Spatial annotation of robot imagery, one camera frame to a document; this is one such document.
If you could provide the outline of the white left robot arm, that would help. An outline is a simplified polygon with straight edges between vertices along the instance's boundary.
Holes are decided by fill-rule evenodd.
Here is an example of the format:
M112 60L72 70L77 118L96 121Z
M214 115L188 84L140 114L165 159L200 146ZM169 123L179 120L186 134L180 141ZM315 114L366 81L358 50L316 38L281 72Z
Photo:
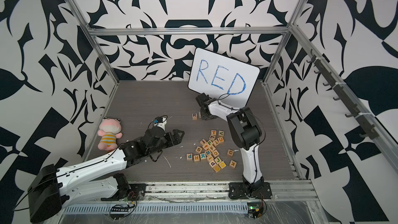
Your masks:
M119 171L144 162L153 154L182 142L184 131L165 132L161 127L146 130L144 136L122 143L105 155L74 166L43 167L28 190L32 223L43 222L61 209L97 198L119 200L130 193L130 185Z

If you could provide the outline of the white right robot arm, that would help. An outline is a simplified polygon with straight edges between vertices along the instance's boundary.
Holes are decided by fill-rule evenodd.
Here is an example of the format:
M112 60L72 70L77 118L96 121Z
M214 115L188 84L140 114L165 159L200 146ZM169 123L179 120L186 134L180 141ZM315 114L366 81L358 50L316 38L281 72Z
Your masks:
M262 130L257 122L256 116L250 108L238 108L222 102L228 94L219 98L212 98L205 93L196 97L200 106L203 120L221 118L228 123L231 138L240 149L243 161L243 182L239 186L231 186L229 197L255 198L256 194L263 188L264 178L260 170L259 145Z

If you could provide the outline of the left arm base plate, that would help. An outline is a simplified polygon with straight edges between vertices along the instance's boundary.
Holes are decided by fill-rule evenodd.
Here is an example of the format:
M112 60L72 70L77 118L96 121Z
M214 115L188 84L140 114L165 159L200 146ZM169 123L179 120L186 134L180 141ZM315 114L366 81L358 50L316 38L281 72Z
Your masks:
M147 184L124 184L118 185L117 191L108 198L101 198L101 201L119 201L127 199L128 201L135 201L139 197L144 197L146 193Z

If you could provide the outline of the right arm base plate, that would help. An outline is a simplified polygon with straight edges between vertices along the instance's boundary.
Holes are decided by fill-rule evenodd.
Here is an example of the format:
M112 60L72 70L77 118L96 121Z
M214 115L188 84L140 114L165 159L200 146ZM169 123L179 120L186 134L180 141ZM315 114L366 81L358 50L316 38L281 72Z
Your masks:
M229 183L228 197L237 199L271 199L273 196L268 182L258 181L252 186L248 183Z

